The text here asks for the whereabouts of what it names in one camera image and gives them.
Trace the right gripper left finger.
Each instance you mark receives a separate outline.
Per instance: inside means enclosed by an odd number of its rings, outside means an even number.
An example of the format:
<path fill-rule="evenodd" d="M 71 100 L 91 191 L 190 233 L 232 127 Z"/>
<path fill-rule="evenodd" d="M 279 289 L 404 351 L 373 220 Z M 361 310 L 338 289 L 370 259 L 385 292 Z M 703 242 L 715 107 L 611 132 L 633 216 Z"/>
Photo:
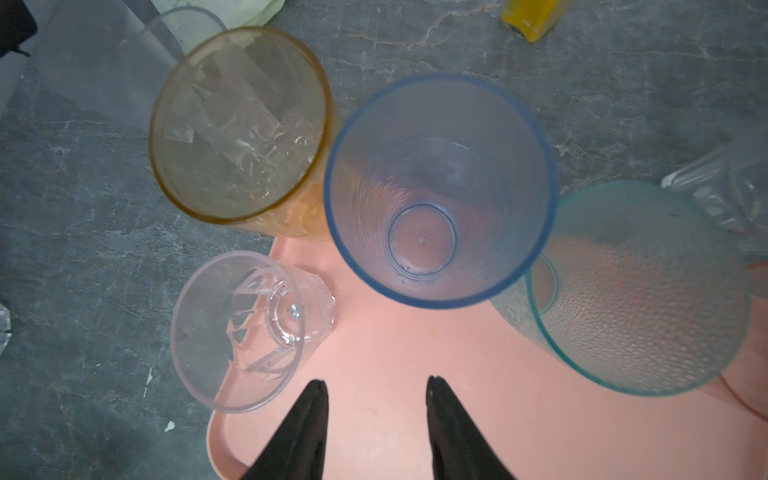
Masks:
<path fill-rule="evenodd" d="M 242 480 L 321 480 L 329 396 L 326 383 L 310 381 Z"/>

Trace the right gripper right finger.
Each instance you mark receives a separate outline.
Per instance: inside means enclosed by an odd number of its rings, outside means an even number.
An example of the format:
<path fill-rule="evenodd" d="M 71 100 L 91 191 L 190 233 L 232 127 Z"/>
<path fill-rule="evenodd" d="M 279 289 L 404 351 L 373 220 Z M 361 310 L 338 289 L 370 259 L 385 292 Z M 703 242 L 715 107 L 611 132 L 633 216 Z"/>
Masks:
<path fill-rule="evenodd" d="M 442 377 L 428 379 L 426 405 L 435 479 L 515 479 Z"/>

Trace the pink plastic tray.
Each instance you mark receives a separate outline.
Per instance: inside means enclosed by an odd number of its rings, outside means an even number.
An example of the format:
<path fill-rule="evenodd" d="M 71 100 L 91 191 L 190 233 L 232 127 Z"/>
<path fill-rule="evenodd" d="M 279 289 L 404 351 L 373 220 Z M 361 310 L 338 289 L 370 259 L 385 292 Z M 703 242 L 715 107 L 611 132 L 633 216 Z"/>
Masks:
<path fill-rule="evenodd" d="M 512 328 L 489 303 L 426 310 L 364 284 L 330 242 L 279 239 L 278 261 L 320 275 L 330 336 L 266 406 L 212 415 L 224 479 L 258 457 L 313 379 L 329 391 L 328 479 L 428 479 L 426 385 L 444 378 L 520 479 L 763 479 L 767 425 L 701 392 L 642 398 L 600 387 Z"/>

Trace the clear faceted glass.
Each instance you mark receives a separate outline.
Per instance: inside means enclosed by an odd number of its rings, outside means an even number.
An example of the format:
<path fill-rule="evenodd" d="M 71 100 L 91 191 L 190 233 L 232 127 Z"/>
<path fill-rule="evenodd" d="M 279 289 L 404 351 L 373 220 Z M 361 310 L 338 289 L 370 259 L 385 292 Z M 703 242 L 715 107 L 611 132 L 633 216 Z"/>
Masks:
<path fill-rule="evenodd" d="M 335 298 L 320 276 L 252 251 L 202 265 L 173 309 L 170 345 L 187 392 L 225 413 L 258 409 L 331 334 Z"/>

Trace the teal plastic cup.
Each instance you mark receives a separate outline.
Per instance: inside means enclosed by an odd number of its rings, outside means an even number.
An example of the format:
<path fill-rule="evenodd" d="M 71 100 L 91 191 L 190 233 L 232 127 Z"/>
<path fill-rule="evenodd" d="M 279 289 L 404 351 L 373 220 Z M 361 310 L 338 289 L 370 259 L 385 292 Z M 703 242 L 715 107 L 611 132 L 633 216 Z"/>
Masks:
<path fill-rule="evenodd" d="M 729 234 L 690 197 L 612 181 L 559 203 L 537 261 L 491 304 L 592 382 L 664 397 L 731 364 L 748 332 L 750 290 Z"/>

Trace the blue plastic cup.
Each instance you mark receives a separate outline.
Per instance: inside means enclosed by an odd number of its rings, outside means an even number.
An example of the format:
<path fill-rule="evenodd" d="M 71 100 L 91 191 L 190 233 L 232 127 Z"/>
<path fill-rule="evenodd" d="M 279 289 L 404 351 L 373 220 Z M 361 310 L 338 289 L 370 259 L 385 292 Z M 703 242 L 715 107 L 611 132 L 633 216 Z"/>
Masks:
<path fill-rule="evenodd" d="M 451 73 L 401 79 L 338 134 L 324 180 L 333 242 L 378 293 L 424 309 L 483 302 L 547 243 L 557 165 L 514 95 Z"/>

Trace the amber plastic cup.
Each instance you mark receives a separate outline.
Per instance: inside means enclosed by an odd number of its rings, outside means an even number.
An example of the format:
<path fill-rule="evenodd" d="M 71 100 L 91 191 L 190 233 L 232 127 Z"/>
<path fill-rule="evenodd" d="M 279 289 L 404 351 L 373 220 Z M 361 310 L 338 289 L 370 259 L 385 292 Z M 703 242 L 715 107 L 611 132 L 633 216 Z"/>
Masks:
<path fill-rule="evenodd" d="M 200 44 L 168 76 L 149 157 L 161 190 L 192 218 L 323 241 L 324 174 L 337 132 L 316 55 L 284 31 L 240 27 Z"/>

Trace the pink plastic cup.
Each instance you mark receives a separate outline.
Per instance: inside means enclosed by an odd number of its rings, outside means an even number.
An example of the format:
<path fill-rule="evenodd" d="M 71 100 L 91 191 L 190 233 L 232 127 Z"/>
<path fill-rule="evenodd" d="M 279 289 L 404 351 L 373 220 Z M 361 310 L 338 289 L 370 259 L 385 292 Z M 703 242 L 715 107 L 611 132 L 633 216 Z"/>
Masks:
<path fill-rule="evenodd" d="M 767 421 L 767 262 L 748 268 L 751 318 L 742 347 L 720 375 L 700 390 Z"/>

